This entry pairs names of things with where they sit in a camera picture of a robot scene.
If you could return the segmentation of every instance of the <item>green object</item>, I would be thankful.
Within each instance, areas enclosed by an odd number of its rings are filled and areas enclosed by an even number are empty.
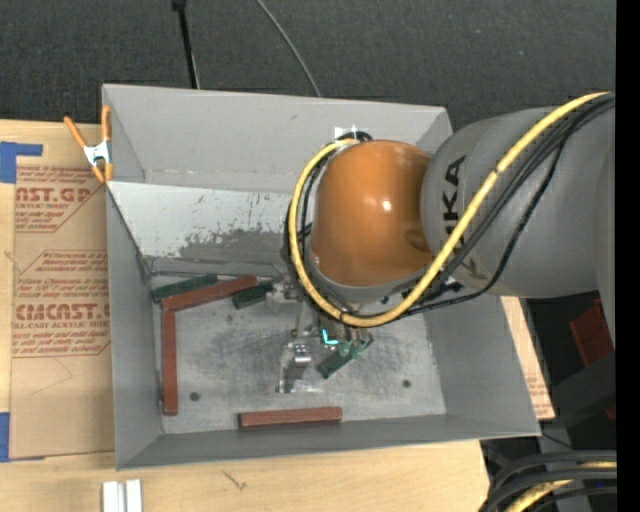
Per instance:
[[[200,288],[206,288],[212,284],[218,282],[218,276],[216,274],[205,274],[200,277],[194,277],[193,279],[186,279],[166,286],[161,286],[155,290],[151,290],[151,297],[156,304],[167,297],[174,295],[180,295],[181,293],[190,292],[192,290],[198,290]]]
[[[355,343],[351,347],[351,351],[349,353],[351,354],[351,357],[353,357],[354,359],[357,359],[362,355],[362,353],[365,351],[365,349],[368,346],[369,346],[369,343],[361,340],[359,343]]]
[[[364,352],[364,350],[372,343],[373,338],[371,338],[371,341],[369,342],[357,343],[349,352],[347,352],[346,356],[342,356],[339,350],[336,350],[332,356],[325,359],[322,363],[316,366],[316,368],[325,379],[328,379],[349,361],[360,357],[360,354],[362,354],[362,352]]]
[[[322,342],[329,346],[329,347],[335,347],[336,345],[338,345],[340,343],[340,340],[338,340],[337,338],[334,339],[329,339],[329,334],[328,331],[326,329],[321,329],[320,333],[322,335]]]
[[[341,342],[338,345],[338,353],[342,356],[342,357],[347,357],[349,355],[349,353],[351,352],[351,344],[353,342],[351,340],[346,340]]]
[[[248,308],[254,304],[263,302],[267,297],[267,290],[263,286],[249,288],[240,293],[236,293],[231,299],[236,309]]]

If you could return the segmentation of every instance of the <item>cardboard sheet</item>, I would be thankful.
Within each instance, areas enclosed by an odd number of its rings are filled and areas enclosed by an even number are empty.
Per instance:
[[[98,127],[79,128],[98,142]],[[5,257],[15,276],[9,456],[113,449],[105,188],[62,123],[4,122],[0,140],[42,145],[40,157],[17,157]]]

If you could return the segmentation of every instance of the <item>yellow cable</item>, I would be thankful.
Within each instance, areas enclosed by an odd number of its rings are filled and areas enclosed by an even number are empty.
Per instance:
[[[584,464],[579,464],[575,467],[575,469],[582,468],[615,468],[615,462],[585,462]],[[555,491],[556,489],[563,487],[569,483],[573,482],[573,480],[557,480],[555,482],[545,482],[543,484],[536,485],[524,492],[519,498],[517,498],[509,507],[505,510],[505,512],[523,512],[531,505],[536,503],[540,498],[543,498],[550,492]]]
[[[606,94],[606,92],[593,93],[588,94],[586,96],[582,96],[581,98],[577,98],[572,100],[561,107],[558,107],[553,112],[546,115],[542,120],[536,123],[527,133],[525,133],[519,140],[516,142],[509,151],[502,157],[500,162],[494,170],[489,173],[489,176],[485,179],[484,183],[473,196],[473,199],[467,206],[467,209],[464,211],[464,214],[456,224],[455,228],[449,235],[448,240],[440,249],[440,252],[436,255],[436,257],[431,262],[431,265],[427,269],[426,273],[418,284],[413,288],[413,290],[405,297],[405,299],[398,304],[397,306],[391,308],[390,310],[381,313],[379,315],[375,315],[372,317],[359,317],[355,315],[350,315],[348,313],[340,311],[338,308],[330,304],[327,300],[324,299],[313,285],[309,276],[307,275],[306,270],[304,269],[304,264],[302,262],[302,258],[300,256],[300,251],[298,249],[298,233],[296,226],[296,219],[298,216],[298,204],[300,202],[300,195],[302,194],[302,188],[304,183],[317,165],[317,163],[322,160],[325,156],[332,153],[339,147],[350,145],[357,143],[355,140],[346,140],[346,141],[336,141],[328,146],[325,146],[304,168],[298,182],[293,191],[293,197],[291,199],[291,208],[289,210],[289,218],[288,218],[288,231],[289,231],[289,246],[291,250],[291,261],[298,273],[298,277],[302,286],[307,291],[307,293],[311,296],[311,298],[316,302],[322,310],[332,316],[333,318],[342,321],[347,325],[351,325],[354,327],[376,327],[378,325],[385,324],[396,319],[402,313],[404,313],[407,309],[409,309],[424,293],[424,291],[431,284],[433,279],[438,274],[442,265],[446,262],[447,258],[451,255],[455,246],[458,244],[465,230],[471,223],[471,220],[476,215],[480,205],[487,197],[487,194],[494,187],[498,177],[513,163],[513,161],[518,157],[520,153],[533,141],[538,137],[544,130],[546,130],[549,126],[555,123],[558,119],[566,116],[572,110],[578,108],[580,105]]]

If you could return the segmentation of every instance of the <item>black floor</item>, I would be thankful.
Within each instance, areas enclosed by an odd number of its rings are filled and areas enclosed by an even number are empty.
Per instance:
[[[614,0],[265,4],[324,96],[444,105],[454,129],[616,85]],[[187,17],[202,88],[314,94],[256,1],[190,0]],[[170,0],[3,0],[0,29],[1,118],[96,122],[104,82],[189,87]],[[581,368],[568,321],[585,300],[530,302],[554,384]],[[615,448],[615,422],[571,436]]]

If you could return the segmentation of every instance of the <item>brown wooden stick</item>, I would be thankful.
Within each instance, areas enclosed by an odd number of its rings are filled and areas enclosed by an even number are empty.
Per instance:
[[[74,124],[73,120],[69,116],[64,116],[62,121],[64,122],[65,125],[67,125],[67,128],[69,128],[69,131],[71,132],[71,136],[73,137],[73,140],[76,141],[76,144],[78,145],[78,147],[80,149],[84,149],[87,143],[85,142],[84,137],[80,133],[80,130],[78,130],[78,128]]]
[[[341,407],[243,412],[238,415],[240,430],[260,427],[333,424],[341,420]]]
[[[192,290],[167,297],[160,302],[163,310],[178,312],[185,309],[201,306],[220,299],[225,299],[231,295],[258,286],[258,279],[255,276],[241,277],[232,281],[223,281],[206,288]]]
[[[166,310],[162,312],[162,412],[178,414],[176,315]]]

